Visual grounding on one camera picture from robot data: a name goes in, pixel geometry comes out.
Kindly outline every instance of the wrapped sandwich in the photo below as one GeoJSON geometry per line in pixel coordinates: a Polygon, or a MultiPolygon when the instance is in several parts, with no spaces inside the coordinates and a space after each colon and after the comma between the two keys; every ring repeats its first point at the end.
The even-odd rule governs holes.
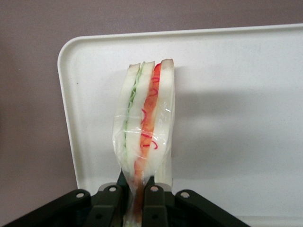
{"type": "Polygon", "coordinates": [[[173,60],[130,65],[113,128],[116,158],[134,197],[124,226],[141,226],[143,189],[151,176],[156,182],[172,185],[174,112],[173,60]]]}

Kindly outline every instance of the plastic tray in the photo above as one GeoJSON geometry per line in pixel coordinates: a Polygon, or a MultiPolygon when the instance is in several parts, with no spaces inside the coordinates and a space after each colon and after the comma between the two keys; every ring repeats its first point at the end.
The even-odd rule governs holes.
{"type": "Polygon", "coordinates": [[[79,188],[120,172],[112,145],[129,64],[173,58],[173,192],[255,227],[303,226],[303,25],[84,36],[58,70],[79,188]]]}

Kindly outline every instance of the screw hole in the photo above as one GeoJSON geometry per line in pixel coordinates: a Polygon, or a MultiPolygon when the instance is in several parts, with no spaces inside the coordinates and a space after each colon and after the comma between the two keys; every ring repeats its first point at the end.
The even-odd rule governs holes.
{"type": "Polygon", "coordinates": [[[102,214],[97,214],[96,215],[96,219],[101,219],[102,218],[102,214]]]}
{"type": "Polygon", "coordinates": [[[76,198],[82,198],[84,196],[84,193],[78,193],[78,194],[76,194],[76,198]]]}

